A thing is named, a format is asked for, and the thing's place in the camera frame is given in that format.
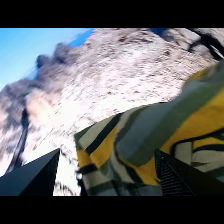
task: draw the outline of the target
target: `rocky slope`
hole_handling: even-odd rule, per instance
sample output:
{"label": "rocky slope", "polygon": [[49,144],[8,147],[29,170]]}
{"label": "rocky slope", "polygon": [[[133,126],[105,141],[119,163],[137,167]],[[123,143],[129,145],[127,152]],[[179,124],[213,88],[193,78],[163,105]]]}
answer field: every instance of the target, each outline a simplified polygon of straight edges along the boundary
{"label": "rocky slope", "polygon": [[[195,38],[186,30],[172,32],[182,42]],[[224,30],[218,34],[224,40]],[[26,107],[24,164],[61,148],[54,195],[79,195],[74,133],[132,107],[171,100],[190,74],[213,63],[207,51],[188,53],[140,28],[95,29],[76,49],[58,44],[52,58],[37,58],[35,80],[9,84],[0,93],[0,175],[21,135]]]}

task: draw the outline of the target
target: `rocky mountain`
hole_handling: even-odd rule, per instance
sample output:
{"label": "rocky mountain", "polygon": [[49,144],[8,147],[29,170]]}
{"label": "rocky mountain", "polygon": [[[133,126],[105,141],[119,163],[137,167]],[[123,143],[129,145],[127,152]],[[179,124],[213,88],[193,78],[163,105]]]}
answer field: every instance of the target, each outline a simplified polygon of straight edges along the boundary
{"label": "rocky mountain", "polygon": [[[180,42],[193,41],[186,33],[172,31]],[[99,28],[79,48],[58,44],[52,58],[37,58],[35,80],[0,92],[0,175],[12,159],[26,108],[23,164],[61,148],[54,195],[79,195],[74,133],[132,107],[173,99],[190,74],[213,63],[208,52],[189,53],[143,28]]]}

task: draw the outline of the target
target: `sky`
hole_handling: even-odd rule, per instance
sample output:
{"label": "sky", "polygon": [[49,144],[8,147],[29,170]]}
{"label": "sky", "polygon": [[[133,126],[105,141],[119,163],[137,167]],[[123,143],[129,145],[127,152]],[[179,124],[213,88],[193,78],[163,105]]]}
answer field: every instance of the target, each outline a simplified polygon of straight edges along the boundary
{"label": "sky", "polygon": [[0,28],[0,89],[31,73],[38,55],[51,56],[60,42],[78,47],[91,32],[86,28]]}

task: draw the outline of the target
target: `yellow and black striped fabric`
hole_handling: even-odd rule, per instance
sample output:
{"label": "yellow and black striped fabric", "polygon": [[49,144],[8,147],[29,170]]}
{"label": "yellow and black striped fabric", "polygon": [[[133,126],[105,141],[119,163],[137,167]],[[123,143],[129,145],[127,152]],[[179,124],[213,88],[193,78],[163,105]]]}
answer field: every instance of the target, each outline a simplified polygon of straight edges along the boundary
{"label": "yellow and black striped fabric", "polygon": [[88,195],[161,195],[156,149],[224,182],[224,62],[193,74],[174,100],[107,118],[75,142]]}

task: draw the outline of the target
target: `rocky ground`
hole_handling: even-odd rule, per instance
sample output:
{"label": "rocky ground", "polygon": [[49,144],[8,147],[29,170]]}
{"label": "rocky ground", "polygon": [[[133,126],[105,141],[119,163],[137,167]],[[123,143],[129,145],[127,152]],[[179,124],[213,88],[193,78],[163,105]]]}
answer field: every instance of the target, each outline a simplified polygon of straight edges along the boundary
{"label": "rocky ground", "polygon": [[[224,43],[224,29],[202,29]],[[145,104],[166,102],[184,80],[214,61],[207,49],[184,49],[197,35],[170,31],[176,43],[146,29],[95,29],[86,44],[59,44],[54,56],[39,56],[35,80],[20,80],[0,93],[0,175],[21,135],[26,107],[30,126],[24,164],[61,148],[54,195],[79,195],[73,135],[108,116]]]}

